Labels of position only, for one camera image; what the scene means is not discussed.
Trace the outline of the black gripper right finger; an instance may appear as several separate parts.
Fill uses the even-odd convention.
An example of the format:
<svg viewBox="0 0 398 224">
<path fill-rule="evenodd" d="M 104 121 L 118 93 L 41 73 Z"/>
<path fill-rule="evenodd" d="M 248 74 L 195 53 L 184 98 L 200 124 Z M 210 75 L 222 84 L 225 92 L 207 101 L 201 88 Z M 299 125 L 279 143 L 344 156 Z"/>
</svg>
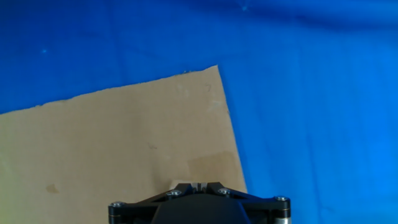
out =
<svg viewBox="0 0 398 224">
<path fill-rule="evenodd" d="M 219 182 L 199 183 L 206 215 L 215 223 L 291 224 L 290 199 L 286 196 L 260 198 L 225 187 Z"/>
</svg>

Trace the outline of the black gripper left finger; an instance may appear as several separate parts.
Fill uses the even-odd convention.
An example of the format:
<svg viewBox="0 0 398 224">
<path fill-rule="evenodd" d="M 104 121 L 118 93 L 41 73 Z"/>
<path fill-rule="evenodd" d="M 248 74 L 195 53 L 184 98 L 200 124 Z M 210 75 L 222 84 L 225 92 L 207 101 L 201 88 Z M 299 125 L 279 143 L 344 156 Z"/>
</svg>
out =
<svg viewBox="0 0 398 224">
<path fill-rule="evenodd" d="M 109 224 L 133 223 L 133 219 L 137 217 L 154 216 L 164 202 L 195 193 L 199 193 L 199 183 L 179 183 L 171 190 L 140 202 L 112 202 L 108 205 Z"/>
</svg>

